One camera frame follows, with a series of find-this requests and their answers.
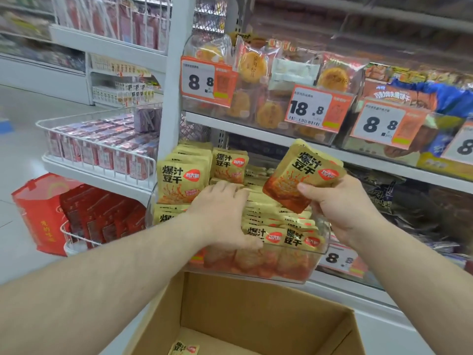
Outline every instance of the person's right hand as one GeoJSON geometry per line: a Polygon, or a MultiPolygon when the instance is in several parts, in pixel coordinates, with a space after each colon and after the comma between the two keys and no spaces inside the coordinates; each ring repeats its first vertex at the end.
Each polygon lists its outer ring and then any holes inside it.
{"type": "Polygon", "coordinates": [[[305,183],[298,190],[312,200],[312,211],[321,213],[332,224],[340,242],[352,246],[353,238],[375,224],[386,222],[366,194],[361,182],[346,175],[330,188],[305,183]]]}

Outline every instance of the red oval logo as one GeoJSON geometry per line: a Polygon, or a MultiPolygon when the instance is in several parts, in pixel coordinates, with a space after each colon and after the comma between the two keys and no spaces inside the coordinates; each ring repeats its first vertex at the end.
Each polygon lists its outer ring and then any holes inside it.
{"type": "Polygon", "coordinates": [[[201,172],[198,169],[191,169],[189,172],[185,172],[183,177],[191,182],[197,182],[201,177],[201,172]]]}
{"type": "Polygon", "coordinates": [[[279,243],[282,238],[282,233],[278,231],[274,231],[273,233],[269,233],[266,236],[266,240],[270,241],[271,243],[279,243]]]}
{"type": "Polygon", "coordinates": [[[320,240],[319,240],[319,238],[307,237],[307,238],[305,238],[304,243],[307,244],[310,247],[316,248],[320,245],[320,240]]]}
{"type": "Polygon", "coordinates": [[[232,163],[237,167],[243,167],[245,165],[245,159],[244,158],[235,158],[232,163]]]}
{"type": "Polygon", "coordinates": [[[320,177],[325,181],[329,181],[340,175],[335,169],[329,169],[329,168],[321,169],[318,172],[319,172],[320,177]]]}

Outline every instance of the price number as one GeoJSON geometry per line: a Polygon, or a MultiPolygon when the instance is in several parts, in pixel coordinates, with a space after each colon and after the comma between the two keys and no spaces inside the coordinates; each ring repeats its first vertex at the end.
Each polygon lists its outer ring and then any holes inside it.
{"type": "Polygon", "coordinates": [[[332,244],[329,246],[328,253],[320,260],[319,265],[351,274],[350,268],[356,258],[358,258],[358,254],[353,249],[332,244]]]}
{"type": "Polygon", "coordinates": [[[330,93],[296,86],[292,93],[286,120],[322,128],[332,98],[330,93]]]}
{"type": "Polygon", "coordinates": [[[214,65],[190,60],[181,61],[181,85],[184,94],[214,99],[214,79],[214,65]]]}
{"type": "Polygon", "coordinates": [[[473,165],[473,122],[466,122],[441,158],[473,165]]]}
{"type": "Polygon", "coordinates": [[[393,136],[405,114],[406,111],[402,108],[366,102],[351,136],[393,145],[393,136]]]}

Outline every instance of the cardboard box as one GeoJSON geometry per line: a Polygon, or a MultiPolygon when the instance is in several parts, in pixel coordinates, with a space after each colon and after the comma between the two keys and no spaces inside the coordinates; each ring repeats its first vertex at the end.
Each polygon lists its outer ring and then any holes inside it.
{"type": "Polygon", "coordinates": [[[296,289],[180,273],[150,305],[124,355],[364,355],[354,311],[296,289]]]}

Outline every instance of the price tag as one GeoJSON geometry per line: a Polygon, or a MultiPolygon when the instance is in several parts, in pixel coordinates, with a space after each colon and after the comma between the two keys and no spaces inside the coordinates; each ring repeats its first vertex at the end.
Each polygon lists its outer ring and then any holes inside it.
{"type": "Polygon", "coordinates": [[[353,98],[346,93],[295,85],[285,120],[338,133],[353,98]]]}
{"type": "Polygon", "coordinates": [[[237,83],[232,66],[181,57],[181,92],[199,100],[230,107],[237,83]]]}
{"type": "Polygon", "coordinates": [[[473,121],[466,121],[441,158],[473,165],[473,121]]]}
{"type": "Polygon", "coordinates": [[[331,244],[318,265],[359,278],[368,270],[357,252],[342,244],[331,244]]]}
{"type": "Polygon", "coordinates": [[[365,100],[350,136],[409,149],[427,110],[365,100]]]}

